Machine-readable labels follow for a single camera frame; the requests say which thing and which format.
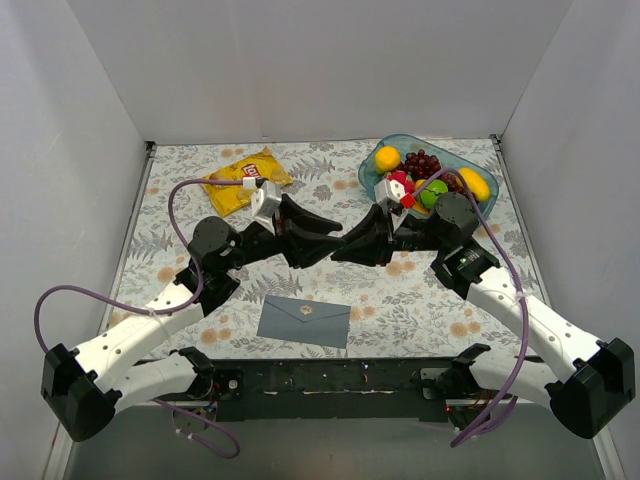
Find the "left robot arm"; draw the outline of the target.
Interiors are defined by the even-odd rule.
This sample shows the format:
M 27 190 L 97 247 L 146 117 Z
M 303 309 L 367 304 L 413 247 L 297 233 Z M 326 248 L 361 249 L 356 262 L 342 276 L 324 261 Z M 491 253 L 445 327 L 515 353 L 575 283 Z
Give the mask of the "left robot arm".
M 194 347 L 160 361 L 143 359 L 180 330 L 222 306 L 239 287 L 230 270 L 282 255 L 307 268 L 343 246 L 340 223 L 313 214 L 288 195 L 255 200 L 243 231 L 210 216 L 195 227 L 192 260 L 138 315 L 72 349 L 58 344 L 45 355 L 41 395 L 76 442 L 103 430 L 120 411 L 170 394 L 193 400 L 217 386 L 216 368 Z

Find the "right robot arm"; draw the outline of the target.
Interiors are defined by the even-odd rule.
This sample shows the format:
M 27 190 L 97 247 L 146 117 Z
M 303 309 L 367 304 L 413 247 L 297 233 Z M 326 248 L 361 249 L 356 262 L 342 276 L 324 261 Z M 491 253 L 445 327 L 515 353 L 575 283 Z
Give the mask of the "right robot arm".
M 396 252 L 434 251 L 431 268 L 440 283 L 518 335 L 525 350 L 502 358 L 484 344 L 455 357 L 426 387 L 475 397 L 483 390 L 547 407 L 580 438 L 594 438 L 635 397 L 632 348 L 581 330 L 534 296 L 514 273 L 474 239 L 482 214 L 469 199 L 446 193 L 424 219 L 393 221 L 397 207 L 374 205 L 332 255 L 337 262 L 384 266 Z

